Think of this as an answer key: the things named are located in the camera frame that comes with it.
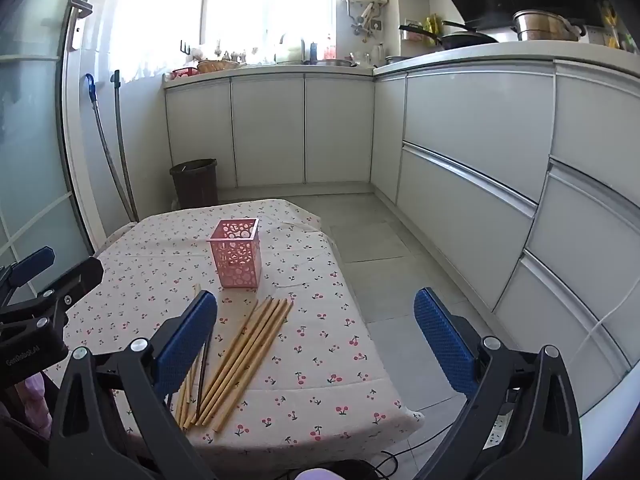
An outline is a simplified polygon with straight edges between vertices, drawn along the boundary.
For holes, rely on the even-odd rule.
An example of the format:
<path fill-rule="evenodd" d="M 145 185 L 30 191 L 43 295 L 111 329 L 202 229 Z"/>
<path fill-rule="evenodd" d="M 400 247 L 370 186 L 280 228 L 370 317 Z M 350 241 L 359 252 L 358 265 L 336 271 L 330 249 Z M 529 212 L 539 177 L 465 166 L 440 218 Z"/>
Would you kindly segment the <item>left hand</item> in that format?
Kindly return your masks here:
<path fill-rule="evenodd" d="M 29 426 L 45 439 L 50 438 L 52 417 L 46 401 L 46 384 L 43 374 L 33 374 L 16 387 L 24 406 Z"/>

